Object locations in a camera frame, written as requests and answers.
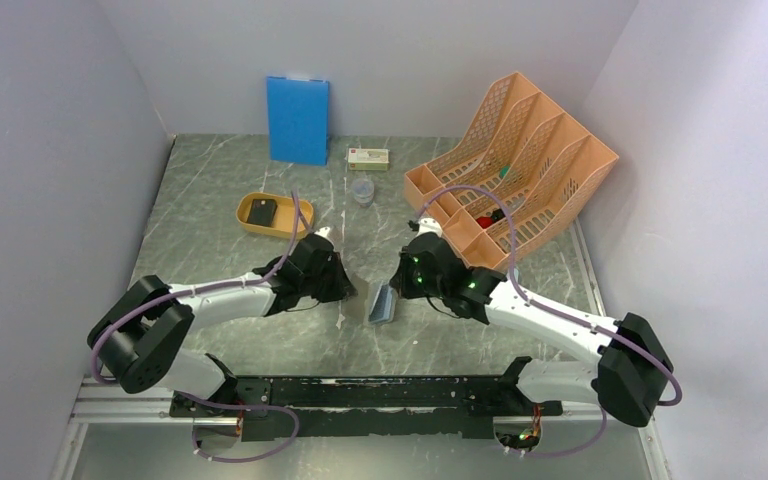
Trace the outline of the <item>grey card holder wallet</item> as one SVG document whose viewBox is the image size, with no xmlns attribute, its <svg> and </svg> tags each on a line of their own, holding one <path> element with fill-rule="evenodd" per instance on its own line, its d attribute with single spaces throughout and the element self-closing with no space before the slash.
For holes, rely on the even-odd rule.
<svg viewBox="0 0 768 480">
<path fill-rule="evenodd" d="M 366 320 L 370 325 L 382 325 L 394 320 L 397 296 L 395 290 L 383 283 L 371 291 Z"/>
</svg>

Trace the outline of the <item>yellow oval tray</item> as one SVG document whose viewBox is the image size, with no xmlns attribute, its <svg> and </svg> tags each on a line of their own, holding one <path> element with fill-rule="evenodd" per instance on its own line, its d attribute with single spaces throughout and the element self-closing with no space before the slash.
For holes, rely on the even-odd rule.
<svg viewBox="0 0 768 480">
<path fill-rule="evenodd" d="M 291 196 L 252 192 L 239 202 L 236 218 L 250 233 L 290 239 L 295 213 Z"/>
</svg>

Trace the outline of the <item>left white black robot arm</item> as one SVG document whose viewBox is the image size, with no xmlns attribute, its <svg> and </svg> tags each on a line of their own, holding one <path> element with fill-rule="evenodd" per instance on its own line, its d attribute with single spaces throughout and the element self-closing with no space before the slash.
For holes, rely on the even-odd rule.
<svg viewBox="0 0 768 480">
<path fill-rule="evenodd" d="M 307 234 L 287 254 L 239 277 L 182 285 L 148 275 L 90 330 L 94 375 L 128 394 L 155 386 L 177 391 L 221 416 L 239 402 L 237 377 L 216 356 L 184 349 L 191 331 L 288 312 L 304 298 L 326 304 L 356 294 L 325 229 Z"/>
</svg>

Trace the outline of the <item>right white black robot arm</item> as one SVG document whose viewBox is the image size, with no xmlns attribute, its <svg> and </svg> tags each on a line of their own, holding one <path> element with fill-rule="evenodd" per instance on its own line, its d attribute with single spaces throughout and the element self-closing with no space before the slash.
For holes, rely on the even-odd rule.
<svg viewBox="0 0 768 480">
<path fill-rule="evenodd" d="M 587 314 L 526 290 L 509 276 L 468 267 L 435 233 L 417 235 L 399 252 L 390 285 L 403 299 L 438 299 L 457 318 L 536 337 L 571 361 L 532 360 L 499 391 L 510 413 L 535 403 L 571 401 L 600 406 L 633 427 L 649 424 L 674 379 L 674 367 L 651 324 Z"/>
</svg>

